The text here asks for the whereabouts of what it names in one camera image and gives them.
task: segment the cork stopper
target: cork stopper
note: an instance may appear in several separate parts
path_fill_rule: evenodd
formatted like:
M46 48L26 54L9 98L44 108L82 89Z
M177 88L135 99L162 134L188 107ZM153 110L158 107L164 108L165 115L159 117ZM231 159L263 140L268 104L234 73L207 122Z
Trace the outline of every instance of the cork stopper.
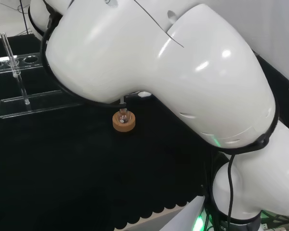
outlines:
M119 112L116 112L112 117L112 124L115 128L115 130L120 132L128 132L133 130L135 127L135 115L132 112L126 111L125 113L128 113L128 119L122 119L122 115L120 114L121 110Z

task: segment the wooden disk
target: wooden disk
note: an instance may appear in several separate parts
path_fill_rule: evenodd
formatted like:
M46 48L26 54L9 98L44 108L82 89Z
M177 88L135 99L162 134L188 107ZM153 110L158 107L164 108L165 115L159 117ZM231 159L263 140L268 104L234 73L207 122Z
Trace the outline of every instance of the wooden disk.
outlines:
M131 113L131 119L129 122L122 124L117 120L117 114L119 112L116 112L114 114L114 116L112 117L112 125L114 126L115 130L120 131L120 132L128 132L133 130L133 128L135 127L135 115Z

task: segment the white wall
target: white wall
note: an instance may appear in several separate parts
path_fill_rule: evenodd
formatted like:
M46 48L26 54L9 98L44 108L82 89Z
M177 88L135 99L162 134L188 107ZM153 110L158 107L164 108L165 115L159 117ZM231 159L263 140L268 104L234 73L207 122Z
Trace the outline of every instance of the white wall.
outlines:
M1 3L17 9L19 0L0 0ZM30 0L22 0L23 6L30 3ZM0 33L5 32L7 36L15 36L26 29L23 15L18 11L0 4Z
M289 79L289 0L203 0Z

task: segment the black fabric mat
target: black fabric mat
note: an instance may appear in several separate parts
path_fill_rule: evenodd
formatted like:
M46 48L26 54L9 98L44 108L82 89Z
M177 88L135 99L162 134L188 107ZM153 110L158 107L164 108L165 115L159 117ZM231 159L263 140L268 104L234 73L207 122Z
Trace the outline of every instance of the black fabric mat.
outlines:
M39 50L32 36L10 44L14 54ZM289 127L289 82L259 60ZM22 77L28 94L57 89L42 69ZM0 75L0 99L14 96L13 77ZM127 103L136 128L125 135L112 128L114 109L0 120L0 231L112 231L202 195L210 149L157 99Z

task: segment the black cable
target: black cable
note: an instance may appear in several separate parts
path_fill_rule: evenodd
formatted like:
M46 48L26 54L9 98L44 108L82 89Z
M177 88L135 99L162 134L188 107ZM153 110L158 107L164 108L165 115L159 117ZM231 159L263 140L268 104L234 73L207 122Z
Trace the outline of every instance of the black cable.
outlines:
M21 33L19 35L26 35L26 34L27 34L27 32L24 32L24 33ZM32 34L32 31L29 31L29 34Z
M210 214L208 213L208 210L207 210L207 209L205 209L205 210L206 210L206 215L207 215L207 217L206 217L206 222L204 223L203 231L204 231L204 230L207 230L208 223L209 223L209 216L210 216Z
M21 7L21 5L19 5L19 6L17 7L17 10L18 10L19 13L22 13L22 12L19 11L19 10L20 10L19 7Z
M280 215L277 215L276 217L274 217L274 218L261 218L261 223L262 224L269 224L269 223L271 223L271 222L274 222L274 220L276 219L276 218L279 218L280 217Z
M231 218L231 211L232 211L232 204L233 204L233 185L231 179L231 166L235 155L232 155L228 164L228 179L229 179L229 186L230 186L230 202L229 202L229 211L228 211L228 218L227 218L227 231L230 231L230 218Z
M5 5L5 4L3 4L2 2L0 2L0 4L3 5L3 6L9 7L9 8L11 8L11 9L13 9L13 10L18 11L19 13L21 13L21 12L19 11L19 7L20 7L20 5L17 7L17 9L14 9L13 7L8 6L8 5Z
M33 29L36 30L37 33L39 33L42 37L44 36L44 31L42 31L41 29L39 29L33 22L33 19L31 17L31 12L30 12L30 7L28 8L28 17L29 17L29 21L31 22L31 25L33 27Z
M54 10L53 7L51 7L51 6L46 2L46 0L42 0L42 1L44 2L45 6L46 6L46 9L47 9L47 11L49 12L50 15L59 14L58 12L56 12L56 11Z
M5 5L5 4L3 4L3 3L1 3L1 2L0 2L0 4L3 5L3 6L9 7L9 8L11 8L11 9L15 10L15 11L17 11L17 9L14 9L13 7L10 7L10 6L8 6L8 5Z
M218 171L218 169L216 169L214 171L214 174L213 174L213 163L215 162L215 159L213 159L213 150L211 151L211 155L210 155L210 161L211 161L211 176L209 178L209 197L210 197L210 203L212 203L212 200L213 200L213 182L214 182L214 178L216 176L216 173ZM218 216L218 213L215 211L216 208L214 208L214 206L212 207L212 205L210 206L210 208L212 209L212 212L211 213L211 223L212 223L212 226L214 228L215 231L219 231L220 230L220 218Z
M24 13L23 4L22 4L21 0L19 0L19 2L20 2L21 10L22 10L22 12L23 12L24 22L25 22L25 26L26 26L27 35L28 35L29 32L28 32L28 27L27 27L27 22L26 22L26 18L25 18L25 13Z
M289 225L289 221L286 222L273 222L271 224L267 223L268 229L275 229L283 225Z
M262 213L265 214L267 217L272 218L273 221L276 220L276 221L280 221L280 222L283 222L283 223L289 221L289 217L286 217L286 216L278 215L279 217L285 218L285 219L286 219L286 220L285 220L285 219L279 219L277 216L274 217L273 215L271 215L271 214L269 214L269 213L267 213L267 212L265 212L265 211L263 211L263 210L262 210Z
M208 227L206 231L209 231L209 230L210 230L210 228L213 228L213 226L211 225L210 227Z

